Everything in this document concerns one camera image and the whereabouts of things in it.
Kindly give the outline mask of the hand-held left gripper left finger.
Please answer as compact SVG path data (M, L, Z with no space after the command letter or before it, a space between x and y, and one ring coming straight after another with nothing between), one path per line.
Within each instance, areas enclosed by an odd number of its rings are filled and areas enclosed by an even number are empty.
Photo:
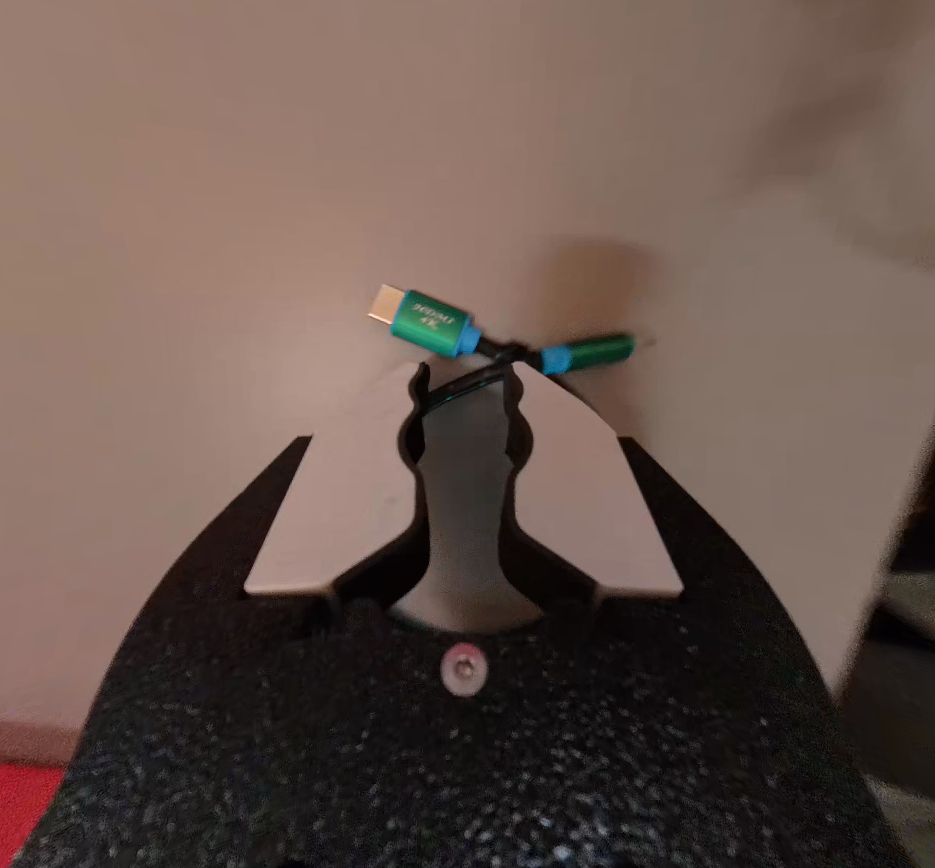
M427 363L405 362L321 422L244 582L247 596L390 608L421 581L429 380Z

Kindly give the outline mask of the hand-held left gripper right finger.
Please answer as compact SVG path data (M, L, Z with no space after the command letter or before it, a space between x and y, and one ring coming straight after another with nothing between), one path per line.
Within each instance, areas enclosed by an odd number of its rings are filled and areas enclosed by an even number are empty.
M542 610L679 598L683 580L614 429L525 363L503 382L508 582Z

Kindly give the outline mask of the black braided cable green plugs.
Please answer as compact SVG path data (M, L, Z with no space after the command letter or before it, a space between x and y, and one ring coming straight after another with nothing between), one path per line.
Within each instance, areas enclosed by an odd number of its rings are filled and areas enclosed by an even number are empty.
M420 389L426 413L453 403L503 380L509 368L523 363L548 379L559 381L575 371L615 366L649 345L630 332L613 332L542 348L486 336L473 316L462 309L413 290L382 284L368 317L392 336L441 359L477 357L485 364L436 388Z

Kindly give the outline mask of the red plastic bin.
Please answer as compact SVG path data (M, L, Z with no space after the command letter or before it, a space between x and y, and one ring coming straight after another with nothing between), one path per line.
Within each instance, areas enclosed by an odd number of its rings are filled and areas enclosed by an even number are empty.
M64 767L1 764L1 866L8 867L48 810Z

